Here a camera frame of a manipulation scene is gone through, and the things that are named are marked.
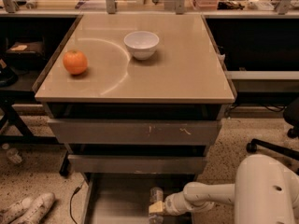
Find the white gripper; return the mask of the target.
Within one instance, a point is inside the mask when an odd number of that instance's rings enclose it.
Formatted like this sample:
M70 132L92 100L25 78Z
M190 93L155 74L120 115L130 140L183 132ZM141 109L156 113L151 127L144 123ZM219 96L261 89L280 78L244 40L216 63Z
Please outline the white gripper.
M180 216L185 214L187 209L183 193L179 192L168 195L164 202L158 201L149 206L150 214L163 215L164 211L170 216Z

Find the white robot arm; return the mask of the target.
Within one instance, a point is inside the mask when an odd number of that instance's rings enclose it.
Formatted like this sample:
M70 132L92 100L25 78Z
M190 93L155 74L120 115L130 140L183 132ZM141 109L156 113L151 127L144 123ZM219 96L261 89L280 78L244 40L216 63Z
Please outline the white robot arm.
M214 203L231 204L235 224L296 224L299 176L280 161L256 154L239 165L233 184L186 184L149 207L151 214L180 216L205 212Z

